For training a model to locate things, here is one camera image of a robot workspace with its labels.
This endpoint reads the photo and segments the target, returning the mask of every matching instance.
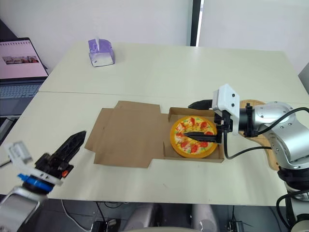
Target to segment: laptop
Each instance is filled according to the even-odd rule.
[[[21,115],[47,76],[29,38],[0,41],[0,116]]]

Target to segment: tomato slice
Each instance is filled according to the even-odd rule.
[[[192,126],[194,126],[194,124],[195,124],[195,119],[194,119],[194,118],[190,118],[190,121],[192,122]]]
[[[201,147],[208,147],[208,142],[200,142]]]
[[[182,142],[181,144],[180,144],[180,147],[181,148],[184,148],[185,146],[187,146],[188,145],[188,141],[184,141],[184,142]]]
[[[191,153],[197,152],[198,145],[194,144],[193,147],[191,147]]]
[[[207,127],[208,125],[207,125],[207,122],[202,122],[201,123],[201,129],[203,129],[203,128],[205,128],[205,127]]]
[[[204,134],[213,134],[213,132],[207,131],[207,132],[205,132]]]

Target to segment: electrical cord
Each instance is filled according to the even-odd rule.
[[[260,131],[258,134],[263,134],[263,133],[273,129],[278,123],[280,123],[282,120],[284,120],[287,116],[290,116],[291,114],[294,114],[295,112],[302,111],[302,110],[307,111],[309,113],[309,109],[306,108],[306,107],[299,107],[299,108],[293,109],[293,110],[287,112],[285,115],[283,115],[279,119],[277,119],[269,127],[267,127],[266,129]]]
[[[234,214],[234,210],[235,210],[235,206],[233,206],[232,222],[235,222],[235,221],[236,221],[235,214]]]
[[[98,210],[100,211],[100,214],[101,214],[101,217],[103,218],[103,221],[106,222],[106,221],[105,221],[105,218],[104,218],[104,215],[103,215],[103,213],[102,213],[102,211],[101,211],[101,208],[100,208],[98,202],[95,202],[95,203],[96,203],[96,205],[97,205],[97,207],[98,207]]]
[[[116,208],[119,208],[120,206],[122,206],[122,205],[123,205],[123,203],[120,203],[120,205],[115,206],[115,207],[108,206],[108,205],[106,204],[106,202],[104,202],[104,205],[105,205],[107,208],[110,208],[110,209],[116,209]]]
[[[233,159],[245,152],[248,152],[248,151],[252,151],[252,150],[257,150],[257,149],[271,149],[271,147],[269,146],[256,146],[256,147],[251,147],[251,148],[248,148],[248,149],[245,149],[245,150],[242,150],[232,156],[228,156],[227,154],[227,130],[224,130],[223,132],[223,143],[224,143],[224,155],[225,157],[230,160],[230,159]]]
[[[12,161],[9,160],[9,161],[7,161],[7,162],[5,162],[5,163],[0,164],[0,168],[4,167],[5,165],[7,165],[7,164],[9,164],[9,163],[12,163]]]
[[[61,204],[62,204],[62,208],[64,210],[64,213],[66,214],[66,216],[68,218],[70,218],[79,228],[81,228],[83,231],[85,232],[90,232],[90,229],[87,229],[85,227],[83,227],[81,224],[79,224],[74,218],[72,218],[72,216],[67,212],[67,209],[64,206],[63,200],[61,199]]]
[[[278,227],[279,227],[280,232],[282,232],[282,229],[281,229],[280,223],[279,223],[279,221],[278,221],[278,218],[277,218],[277,216],[276,216],[275,212],[273,211],[273,209],[272,209],[270,206],[269,206],[268,208],[270,209],[270,211],[272,212],[273,216],[275,217],[275,219],[276,219],[276,221],[277,221],[277,224],[278,224]]]
[[[289,192],[288,194],[285,194],[283,196],[280,196],[278,199],[277,199],[277,202],[276,202],[276,209],[277,209],[277,213],[281,219],[281,221],[283,222],[283,224],[285,225],[286,228],[288,228],[289,230],[291,229],[291,226],[289,226],[289,224],[285,221],[285,219],[283,218],[283,215],[281,214],[281,211],[280,211],[280,207],[279,207],[279,204],[280,202],[283,200],[283,199],[286,199],[286,198],[291,198],[293,196],[296,196],[296,195],[299,195],[299,194],[303,194],[303,193],[308,193],[309,192],[309,189],[307,190],[301,190],[301,191],[296,191],[296,192]]]

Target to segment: orange plate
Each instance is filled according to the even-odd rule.
[[[176,145],[174,131],[175,131],[177,125],[178,125],[180,122],[182,122],[182,121],[184,121],[185,119],[190,118],[190,117],[198,117],[198,118],[200,118],[200,119],[206,121],[206,122],[211,126],[212,130],[214,131],[214,133],[217,134],[217,128],[216,128],[216,127],[214,126],[214,124],[213,124],[211,121],[209,121],[207,118],[201,117],[201,116],[186,116],[186,117],[182,117],[182,118],[180,118],[179,120],[177,120],[177,121],[174,123],[174,125],[172,126],[172,128],[170,129],[170,132],[169,132],[170,144],[172,145],[172,147],[174,148],[174,150],[175,150],[179,155],[181,155],[181,156],[183,156],[183,157],[186,157],[186,158],[204,158],[204,157],[206,157],[206,156],[209,156],[209,155],[216,149],[216,147],[217,147],[217,144],[216,144],[216,143],[209,143],[209,144],[211,144],[211,147],[210,147],[208,150],[206,150],[206,151],[204,151],[204,152],[201,152],[201,153],[199,153],[199,154],[189,154],[189,153],[186,153],[186,152],[180,150],[180,149],[177,147],[177,145]]]

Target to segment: laptop screen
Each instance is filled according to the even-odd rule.
[[[0,79],[47,76],[29,39],[0,42]]]

